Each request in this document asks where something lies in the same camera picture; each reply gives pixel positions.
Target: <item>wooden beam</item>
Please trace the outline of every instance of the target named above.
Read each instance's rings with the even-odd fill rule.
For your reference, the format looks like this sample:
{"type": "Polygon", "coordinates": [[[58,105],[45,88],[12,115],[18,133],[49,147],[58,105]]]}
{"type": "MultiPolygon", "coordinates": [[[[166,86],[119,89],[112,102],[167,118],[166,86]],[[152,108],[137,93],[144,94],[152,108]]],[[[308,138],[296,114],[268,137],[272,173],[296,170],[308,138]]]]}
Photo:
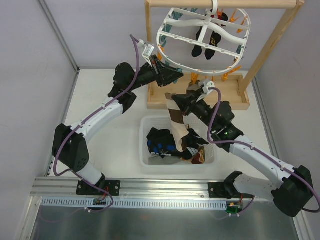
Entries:
{"type": "MultiPolygon", "coordinates": [[[[296,0],[218,0],[219,8],[293,9],[296,0]]],[[[152,0],[151,8],[211,8],[212,0],[152,0]]]]}
{"type": "Polygon", "coordinates": [[[277,45],[277,43],[280,41],[288,27],[291,25],[293,20],[295,19],[296,15],[298,14],[301,7],[304,5],[304,0],[297,0],[296,6],[294,9],[287,10],[283,14],[281,20],[273,30],[271,36],[269,37],[268,41],[264,45],[263,49],[261,50],[260,54],[254,61],[252,67],[250,68],[248,74],[244,78],[244,80],[239,85],[238,94],[239,96],[242,96],[247,87],[250,85],[254,77],[259,72],[260,68],[263,66],[265,61],[268,59],[269,55],[277,45]]]}
{"type": "Polygon", "coordinates": [[[148,42],[152,43],[152,21],[151,21],[151,0],[144,1],[145,7],[145,24],[146,24],[146,38],[148,42]]]}

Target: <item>wooden base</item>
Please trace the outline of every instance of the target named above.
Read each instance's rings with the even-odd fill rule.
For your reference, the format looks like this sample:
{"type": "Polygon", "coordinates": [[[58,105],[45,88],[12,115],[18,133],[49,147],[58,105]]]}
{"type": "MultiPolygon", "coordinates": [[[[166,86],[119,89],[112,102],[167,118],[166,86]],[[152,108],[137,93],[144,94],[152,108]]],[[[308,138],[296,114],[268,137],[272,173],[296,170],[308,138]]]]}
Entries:
{"type": "MultiPolygon", "coordinates": [[[[245,91],[243,96],[238,95],[239,84],[244,80],[242,74],[235,73],[228,76],[228,80],[222,81],[222,76],[214,77],[214,85],[222,93],[222,101],[230,102],[232,110],[247,110],[250,106],[248,94],[245,91]]],[[[199,76],[198,80],[204,80],[204,76],[199,76]]],[[[191,74],[185,73],[177,84],[170,84],[165,87],[159,87],[156,82],[149,84],[148,88],[148,109],[167,109],[167,100],[165,93],[186,94],[188,84],[191,81],[191,74]]],[[[218,94],[211,93],[205,99],[207,104],[213,107],[218,101],[218,94]]]]}

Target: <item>orange clothespin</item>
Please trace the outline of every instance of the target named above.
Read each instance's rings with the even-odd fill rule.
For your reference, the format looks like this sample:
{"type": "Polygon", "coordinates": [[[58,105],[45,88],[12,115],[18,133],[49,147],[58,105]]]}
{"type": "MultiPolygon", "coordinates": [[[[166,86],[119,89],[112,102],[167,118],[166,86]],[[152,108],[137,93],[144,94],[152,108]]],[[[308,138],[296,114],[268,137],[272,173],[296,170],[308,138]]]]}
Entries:
{"type": "Polygon", "coordinates": [[[234,72],[236,72],[236,71],[238,71],[239,69],[241,69],[242,68],[242,66],[238,66],[238,67],[236,67],[236,68],[234,68],[234,69],[232,69],[231,71],[229,71],[229,72],[227,72],[227,73],[225,73],[225,74],[223,74],[223,76],[222,76],[222,82],[225,82],[226,80],[228,80],[228,76],[229,76],[229,74],[232,74],[232,73],[234,73],[234,72]]]}
{"type": "Polygon", "coordinates": [[[237,21],[240,18],[240,17],[235,18],[236,12],[237,12],[237,9],[234,10],[234,12],[230,18],[230,21],[229,21],[230,23],[234,23],[235,21],[237,21]]]}
{"type": "Polygon", "coordinates": [[[224,9],[219,11],[219,8],[216,10],[216,13],[218,14],[218,17],[222,17],[222,14],[224,13],[224,9]]]}
{"type": "Polygon", "coordinates": [[[199,74],[195,74],[194,72],[191,73],[191,82],[192,84],[196,84],[197,80],[198,80],[199,74]]]}
{"type": "MultiPolygon", "coordinates": [[[[162,47],[162,46],[160,46],[160,48],[161,48],[162,52],[164,53],[164,52],[165,52],[165,48],[162,47]]],[[[158,59],[159,59],[160,61],[162,61],[162,55],[160,54],[159,51],[158,51],[157,57],[158,57],[158,59]]]]}
{"type": "MultiPolygon", "coordinates": [[[[246,21],[247,17],[245,16],[242,23],[241,23],[241,26],[243,26],[245,24],[245,21],[246,21]]],[[[237,34],[241,33],[243,31],[243,29],[238,29],[238,31],[236,31],[237,34]]]]}

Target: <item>black sock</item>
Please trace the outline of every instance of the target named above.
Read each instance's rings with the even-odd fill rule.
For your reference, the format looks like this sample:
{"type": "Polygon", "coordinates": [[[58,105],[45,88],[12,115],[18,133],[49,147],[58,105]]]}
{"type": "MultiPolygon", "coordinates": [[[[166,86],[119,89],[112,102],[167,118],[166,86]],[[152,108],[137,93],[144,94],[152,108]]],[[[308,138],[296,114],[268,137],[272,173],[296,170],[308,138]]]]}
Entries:
{"type": "MultiPolygon", "coordinates": [[[[210,43],[209,43],[209,45],[218,47],[218,43],[220,43],[221,38],[222,38],[222,37],[221,37],[220,34],[218,34],[218,33],[216,33],[215,31],[213,31],[212,34],[211,34],[211,38],[210,38],[210,43]]],[[[207,49],[207,50],[205,50],[204,55],[205,55],[205,58],[206,58],[207,60],[210,60],[210,59],[212,59],[212,57],[215,55],[215,53],[216,53],[215,50],[207,49]]]]}
{"type": "MultiPolygon", "coordinates": [[[[195,35],[197,41],[199,39],[201,30],[202,30],[202,27],[200,27],[199,31],[195,35]]],[[[202,54],[202,47],[200,47],[198,45],[194,45],[194,48],[193,48],[191,54],[192,54],[192,57],[194,57],[194,58],[199,57],[202,54]]]]}

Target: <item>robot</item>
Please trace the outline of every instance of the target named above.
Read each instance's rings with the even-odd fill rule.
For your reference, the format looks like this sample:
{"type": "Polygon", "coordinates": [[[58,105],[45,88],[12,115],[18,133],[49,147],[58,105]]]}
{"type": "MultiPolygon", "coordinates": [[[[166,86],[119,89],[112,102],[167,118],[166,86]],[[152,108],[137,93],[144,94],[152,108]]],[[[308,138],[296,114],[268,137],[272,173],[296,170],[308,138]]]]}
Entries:
{"type": "MultiPolygon", "coordinates": [[[[58,160],[96,190],[105,189],[107,180],[105,175],[95,169],[89,161],[87,144],[92,137],[108,122],[124,114],[133,105],[137,98],[133,90],[154,81],[160,87],[164,87],[184,76],[177,68],[168,66],[162,63],[156,55],[151,55],[152,51],[149,51],[152,49],[151,46],[141,40],[139,43],[140,46],[145,45],[143,57],[147,63],[140,68],[129,91],[124,90],[132,84],[136,73],[130,64],[124,62],[116,67],[113,78],[114,86],[105,102],[94,113],[70,126],[60,124],[55,130],[52,155],[54,157],[58,155],[58,160]],[[110,100],[114,101],[107,105],[106,103],[110,100]]],[[[212,108],[207,105],[204,98],[213,91],[213,87],[214,83],[206,80],[198,84],[197,90],[188,91],[187,94],[173,95],[172,99],[184,116],[192,113],[211,128],[210,137],[217,142],[219,148],[245,160],[268,178],[268,180],[258,179],[234,171],[220,187],[214,188],[214,193],[226,199],[234,198],[239,194],[257,196],[273,201],[281,212],[295,217],[301,210],[304,210],[305,205],[314,196],[310,171],[302,165],[296,168],[255,146],[241,130],[232,124],[235,115],[228,101],[223,101],[220,105],[216,104],[212,108]]]]}

